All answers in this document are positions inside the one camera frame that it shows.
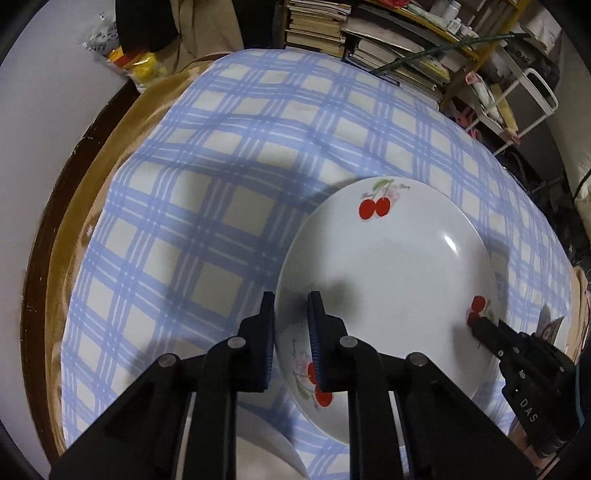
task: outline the green leaf print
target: green leaf print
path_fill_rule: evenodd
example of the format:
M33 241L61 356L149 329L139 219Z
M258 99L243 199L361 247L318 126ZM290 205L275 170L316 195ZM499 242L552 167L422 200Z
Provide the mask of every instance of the green leaf print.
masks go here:
M393 180L381 179L374 183L374 188L372 189L374 192L377 192L379 189L385 187L386 185L390 185Z
M300 383L297 377L295 378L295 384L297 386L297 391L300 394L300 397L302 397L304 400L309 400L310 393L304 388L304 385Z

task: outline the green hose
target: green hose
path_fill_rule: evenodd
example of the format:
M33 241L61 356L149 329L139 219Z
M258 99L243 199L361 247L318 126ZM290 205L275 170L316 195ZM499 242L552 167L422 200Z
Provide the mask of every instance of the green hose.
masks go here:
M458 48L473 45L474 43L490 42L495 40L506 40L507 38L526 38L529 36L530 35L528 33L502 33L500 35L491 35L490 37L465 38L464 40L460 40L455 43L440 45L438 47L430 48L429 50L424 50L420 51L419 53L409 55L408 57L403 57L401 59L394 60L393 62L387 63L386 65L378 67L377 69L371 70L370 73L373 75L377 75L378 73L381 73L384 70L395 69L396 67L400 67L400 65L404 65L405 63L408 63L411 60L420 59L427 55L434 55L436 53L446 50L456 50Z

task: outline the white rack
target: white rack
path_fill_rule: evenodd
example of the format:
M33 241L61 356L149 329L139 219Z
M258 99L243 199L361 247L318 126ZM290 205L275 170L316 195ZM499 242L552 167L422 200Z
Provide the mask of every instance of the white rack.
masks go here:
M529 133L532 129L537 127L540 123L546 120L549 116L554 115L555 111L558 110L558 100L556 96L545 82L545 80L540 76L538 72L534 69L525 69L521 70L519 65L515 63L515 61L511 58L511 56L505 51L504 48L498 48L497 53L499 57L505 62L505 64L509 67L511 73L515 75L515 81L511 83L509 88L503 92L501 97L497 98L496 101L490 104L486 109L480 104L480 100L476 97L473 88L464 89L464 92L467 91L466 95L460 95L460 98L465 101L468 105L470 105L474 111L476 112L476 120L474 120L470 125L468 125L464 130L469 132L472 128L474 128L479 122L485 124L488 128L490 128L494 133L501 136L504 129L503 127L494 121L492 118L488 116L488 112L490 112L494 107L499 105L501 101L505 99L507 95L511 93L512 90L515 89L519 84L522 84L525 87L525 90L531 95L531 97L535 100L535 102L540 106L542 109L542 115L530 124L528 127L524 128L522 131L517 133L517 138L523 137L525 134ZM548 101L544 98L542 93L534 86L534 84L528 78L529 76L534 76L538 79L538 81L544 86L548 96L551 99L552 105L548 103ZM494 155L498 155L503 150L505 150L510 145L513 145L513 140L508 140L505 144L499 148L497 151L494 152Z

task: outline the stack of books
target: stack of books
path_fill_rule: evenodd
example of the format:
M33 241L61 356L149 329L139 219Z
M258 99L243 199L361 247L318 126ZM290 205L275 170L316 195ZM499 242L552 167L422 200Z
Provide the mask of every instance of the stack of books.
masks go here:
M341 24L351 13L351 6L325 0L289 0L290 23L288 46L321 51L341 58L345 36Z
M347 60L371 71L410 54L410 51L399 47L361 38L347 55ZM413 60L396 69L386 70L382 72L381 77L411 93L418 91L422 94L419 96L425 96L435 102L441 101L441 87L450 81L449 71L429 56Z

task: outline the book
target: book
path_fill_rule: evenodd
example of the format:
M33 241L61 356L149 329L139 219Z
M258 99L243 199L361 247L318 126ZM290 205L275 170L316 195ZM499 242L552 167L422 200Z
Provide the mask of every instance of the book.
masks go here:
M302 45L302 44L296 44L296 43L286 43L285 44L285 49L286 50L292 50L292 51L297 51L297 50L307 50L307 51L315 51L318 53L326 53L327 55L331 55L333 57L337 57L338 55L333 55L330 51L326 51L323 50L322 48L317 48L317 47L310 47L308 45Z
M364 38L359 40L356 50L362 50L365 53L369 53L373 57L380 59L384 65L392 63L400 58L400 55L395 54L393 51L380 47L374 42L365 40Z
M372 54L358 48L355 50L353 56L359 60L364 61L368 66L372 67L372 69L377 69L385 65L385 63L379 58L374 57ZM420 74L414 73L412 70L405 67L397 67L395 70L386 70L384 73L394 78L403 79L406 82L420 86L421 88L425 88L429 91L437 90L436 83L431 82Z
M377 65L372 62L372 59L368 58L368 56L364 55L361 52L355 52L353 54L348 52L345 53L345 61L366 72L370 72L374 68L377 68ZM410 83L406 82L404 79L396 78L395 76L388 73L380 74L378 78L392 85L402 88L406 92L425 102L430 108L434 110L439 109L438 104L443 98L441 92L430 91L419 87L415 87Z
M334 18L336 20L346 20L347 19L347 14L339 12L337 10L329 10L326 8L321 8L321 7L314 7L314 8L304 8L304 7L298 7L296 5L287 5L287 8L289 10L291 10L292 12L301 12L301 13L308 13L308 14L314 14L314 15L320 15L324 18Z
M335 40L314 37L312 35L302 35L300 33L287 32L287 42L296 45L306 45L319 48L323 53L328 53L335 57L342 57L344 47Z
M290 28L298 30L308 30L311 32L322 33L324 35L338 35L340 36L340 25L337 22L328 24L326 22L315 22L312 20L301 20L299 18L292 18Z
M351 13L350 5L337 4L333 2L319 2L314 0L290 0L291 5L299 5L304 8L322 8L335 10L349 15Z
M424 50L424 48L403 37L401 34L382 28L361 18L349 17L341 26L341 30L359 37L372 38L410 53L418 53Z
M359 40L357 48L380 59L383 62L383 65L386 65L387 63L392 63L393 61L403 58L404 56L406 56L405 54L407 53L404 52L405 54L400 54L395 50L383 48L365 39ZM429 83L435 82L441 86L446 83L449 83L450 81L448 70L433 57L422 57L420 59L412 60L402 68L407 69L407 66L413 68L414 70L421 73L423 76L427 77Z
M322 23L326 25L340 25L341 22L332 18L322 18L316 14L309 14L305 12L292 12L291 19L294 21L313 21L315 23Z
M291 32L291 33L297 33L299 35L310 35L312 37L324 38L325 40L332 40L332 41L335 41L338 43L345 43L345 38L341 37L340 35L338 35L338 36L324 35L321 33L310 32L307 30L297 30L297 29L291 28L291 27L287 31L288 31L288 33Z

